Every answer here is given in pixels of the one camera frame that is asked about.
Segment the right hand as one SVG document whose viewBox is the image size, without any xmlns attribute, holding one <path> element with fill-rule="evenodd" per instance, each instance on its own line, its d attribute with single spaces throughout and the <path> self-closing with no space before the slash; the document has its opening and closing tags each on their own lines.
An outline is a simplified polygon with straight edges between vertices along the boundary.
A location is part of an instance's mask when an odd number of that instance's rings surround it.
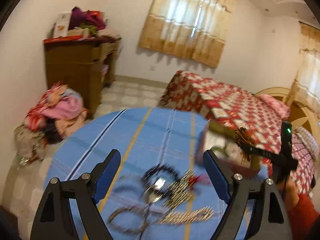
<svg viewBox="0 0 320 240">
<path fill-rule="evenodd" d="M 277 189 L 282 195 L 286 210 L 288 212 L 293 210 L 299 202 L 299 195 L 291 177 L 287 177 L 285 180 L 279 182 L 277 184 Z"/>
</svg>

